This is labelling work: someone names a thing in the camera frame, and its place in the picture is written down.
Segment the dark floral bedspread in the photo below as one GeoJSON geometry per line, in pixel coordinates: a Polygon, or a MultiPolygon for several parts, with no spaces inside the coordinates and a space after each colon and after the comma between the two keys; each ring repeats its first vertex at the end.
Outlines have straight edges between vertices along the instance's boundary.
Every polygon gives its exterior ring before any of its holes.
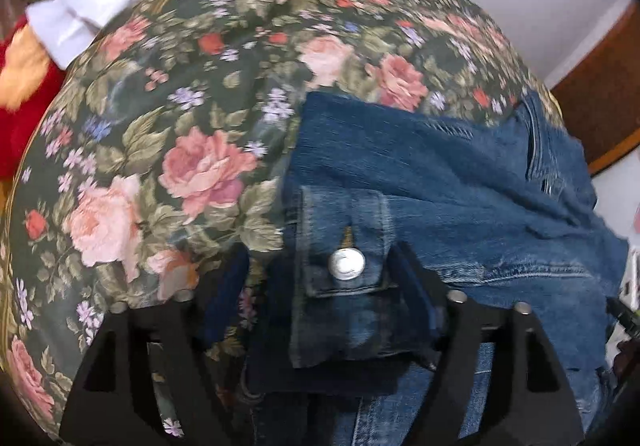
{"type": "Polygon", "coordinates": [[[107,308],[193,288],[237,243],[250,272],[207,346],[231,400],[306,94],[495,125],[549,89],[470,0],[142,0],[73,63],[29,141],[1,232],[1,362],[57,438],[107,308]]]}

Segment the red orange plush toy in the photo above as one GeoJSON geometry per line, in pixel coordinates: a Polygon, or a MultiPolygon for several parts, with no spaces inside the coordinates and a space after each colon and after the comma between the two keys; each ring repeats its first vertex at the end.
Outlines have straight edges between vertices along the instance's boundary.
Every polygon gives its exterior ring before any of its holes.
{"type": "Polygon", "coordinates": [[[47,53],[26,16],[1,43],[1,180],[10,180],[66,72],[47,53]]]}

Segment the blue denim jacket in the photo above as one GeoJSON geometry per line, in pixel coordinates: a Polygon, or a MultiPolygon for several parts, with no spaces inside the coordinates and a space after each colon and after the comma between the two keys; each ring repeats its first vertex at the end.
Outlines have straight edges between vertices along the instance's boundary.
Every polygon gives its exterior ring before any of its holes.
{"type": "Polygon", "coordinates": [[[496,127],[310,94],[245,370],[256,443],[405,439],[448,325],[427,271],[466,306],[529,304],[591,429],[611,396],[605,304],[628,256],[596,201],[582,147],[536,94],[496,127]]]}

